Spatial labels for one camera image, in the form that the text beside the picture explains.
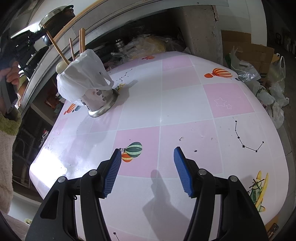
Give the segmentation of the left forearm fuzzy sleeve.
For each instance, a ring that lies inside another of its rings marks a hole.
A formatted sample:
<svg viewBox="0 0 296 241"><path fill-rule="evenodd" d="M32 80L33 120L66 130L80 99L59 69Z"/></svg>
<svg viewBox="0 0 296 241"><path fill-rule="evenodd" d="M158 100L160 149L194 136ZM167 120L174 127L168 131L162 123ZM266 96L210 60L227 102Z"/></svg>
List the left forearm fuzzy sleeve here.
<svg viewBox="0 0 296 241"><path fill-rule="evenodd" d="M22 119L19 111L14 108L7 116L1 113L1 212L8 213L13 198L13 144L19 131Z"/></svg>

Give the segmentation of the person's left hand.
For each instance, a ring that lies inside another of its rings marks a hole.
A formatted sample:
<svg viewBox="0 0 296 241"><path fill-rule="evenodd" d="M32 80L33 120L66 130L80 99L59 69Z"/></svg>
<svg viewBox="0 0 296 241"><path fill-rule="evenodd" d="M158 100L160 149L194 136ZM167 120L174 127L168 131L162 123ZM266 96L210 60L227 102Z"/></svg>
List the person's left hand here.
<svg viewBox="0 0 296 241"><path fill-rule="evenodd" d="M15 85L16 90L18 90L20 85L20 69L18 61L13 62L12 66L9 68L1 69L1 81L6 81Z"/></svg>

